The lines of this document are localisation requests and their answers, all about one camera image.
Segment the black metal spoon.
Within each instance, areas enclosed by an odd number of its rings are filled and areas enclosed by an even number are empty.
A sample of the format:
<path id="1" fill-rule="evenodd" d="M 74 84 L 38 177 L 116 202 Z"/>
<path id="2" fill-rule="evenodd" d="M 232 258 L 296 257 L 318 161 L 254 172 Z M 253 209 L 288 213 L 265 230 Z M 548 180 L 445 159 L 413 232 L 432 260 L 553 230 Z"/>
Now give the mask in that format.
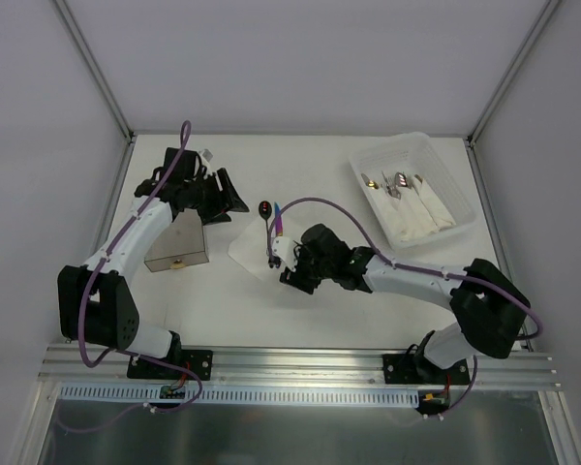
<path id="1" fill-rule="evenodd" d="M 261 201 L 258 206 L 258 212 L 260 218 L 265 223 L 265 233 L 268 233 L 269 219 L 272 215 L 272 205 L 269 201 Z M 279 266 L 278 259 L 274 257 L 273 259 L 268 259 L 268 265 L 270 268 L 277 268 Z"/>

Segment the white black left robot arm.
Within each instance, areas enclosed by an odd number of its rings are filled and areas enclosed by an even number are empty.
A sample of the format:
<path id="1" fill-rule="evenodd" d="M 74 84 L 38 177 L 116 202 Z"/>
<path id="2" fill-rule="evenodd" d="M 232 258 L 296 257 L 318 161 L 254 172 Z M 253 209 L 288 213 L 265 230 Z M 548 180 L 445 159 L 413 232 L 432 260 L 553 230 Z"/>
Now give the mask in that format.
<path id="1" fill-rule="evenodd" d="M 246 213 L 249 207 L 226 169 L 211 169 L 201 152 L 168 148 L 163 165 L 135 189 L 115 236 L 82 265 L 59 272 L 64 337 L 148 356 L 149 366 L 163 378 L 180 372 L 183 356 L 173 349 L 172 333 L 141 320 L 129 285 L 155 240 L 186 210 L 208 225 L 227 222 L 232 212 Z"/>

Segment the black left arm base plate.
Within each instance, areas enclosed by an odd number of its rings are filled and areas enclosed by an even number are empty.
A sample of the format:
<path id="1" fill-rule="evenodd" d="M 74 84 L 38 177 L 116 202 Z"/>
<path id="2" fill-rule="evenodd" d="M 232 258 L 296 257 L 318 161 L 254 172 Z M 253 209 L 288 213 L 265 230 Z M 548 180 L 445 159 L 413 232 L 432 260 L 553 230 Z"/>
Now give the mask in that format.
<path id="1" fill-rule="evenodd" d="M 177 367 L 187 369 L 202 381 L 209 381 L 213 368 L 214 353 L 205 349 L 184 349 L 179 339 L 174 338 L 170 343 L 168 354 L 161 358 L 161 364 L 140 357 L 133 357 L 127 369 L 127 378 L 133 380 L 163 380 L 178 381 L 183 371 Z"/>

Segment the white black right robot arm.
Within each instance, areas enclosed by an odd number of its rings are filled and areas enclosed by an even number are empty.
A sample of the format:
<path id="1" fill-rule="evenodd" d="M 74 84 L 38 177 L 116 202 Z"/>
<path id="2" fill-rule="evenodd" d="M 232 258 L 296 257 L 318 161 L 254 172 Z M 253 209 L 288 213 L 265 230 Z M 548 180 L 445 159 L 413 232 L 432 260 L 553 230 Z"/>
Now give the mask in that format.
<path id="1" fill-rule="evenodd" d="M 274 238 L 269 256 L 285 267 L 281 283 L 308 295 L 330 280 L 347 291 L 404 295 L 450 311 L 454 323 L 429 331 L 404 365 L 429 384 L 473 356 L 508 358 L 528 316 L 530 302 L 483 259 L 462 268 L 396 262 L 371 247 L 349 247 L 323 224 L 298 241 Z"/>

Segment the white paper napkin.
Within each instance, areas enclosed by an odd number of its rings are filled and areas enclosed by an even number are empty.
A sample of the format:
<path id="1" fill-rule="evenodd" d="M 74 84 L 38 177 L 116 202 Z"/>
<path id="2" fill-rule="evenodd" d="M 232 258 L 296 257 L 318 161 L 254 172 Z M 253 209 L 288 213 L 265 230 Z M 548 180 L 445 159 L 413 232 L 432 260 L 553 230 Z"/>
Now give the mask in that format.
<path id="1" fill-rule="evenodd" d="M 270 268 L 266 255 L 265 223 L 257 216 L 253 222 L 230 243 L 228 255 L 252 276 L 267 284 L 278 284 L 284 268 Z"/>

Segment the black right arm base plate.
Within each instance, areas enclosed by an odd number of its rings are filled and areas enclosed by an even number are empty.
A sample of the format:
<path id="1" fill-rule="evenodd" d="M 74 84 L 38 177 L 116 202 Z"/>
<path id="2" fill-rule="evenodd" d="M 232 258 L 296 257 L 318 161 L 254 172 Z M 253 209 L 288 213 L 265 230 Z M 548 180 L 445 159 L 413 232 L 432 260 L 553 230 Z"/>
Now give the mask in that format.
<path id="1" fill-rule="evenodd" d="M 414 353 L 386 353 L 382 355 L 382 372 L 387 385 L 447 385 L 467 386 L 471 380 L 470 368 L 465 360 L 442 369 L 429 362 L 416 363 Z"/>

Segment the iridescent rainbow steak knife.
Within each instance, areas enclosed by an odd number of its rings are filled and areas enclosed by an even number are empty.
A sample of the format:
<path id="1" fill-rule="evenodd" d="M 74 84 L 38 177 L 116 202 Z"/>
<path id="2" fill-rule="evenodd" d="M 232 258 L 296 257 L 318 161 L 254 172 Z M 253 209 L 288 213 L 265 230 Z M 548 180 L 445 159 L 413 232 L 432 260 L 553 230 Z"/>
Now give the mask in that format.
<path id="1" fill-rule="evenodd" d="M 274 220 L 272 225 L 272 232 L 273 237 L 277 238 L 284 235 L 284 226 L 281 212 L 282 207 L 277 202 L 275 202 L 273 204 L 273 209 L 274 209 Z"/>

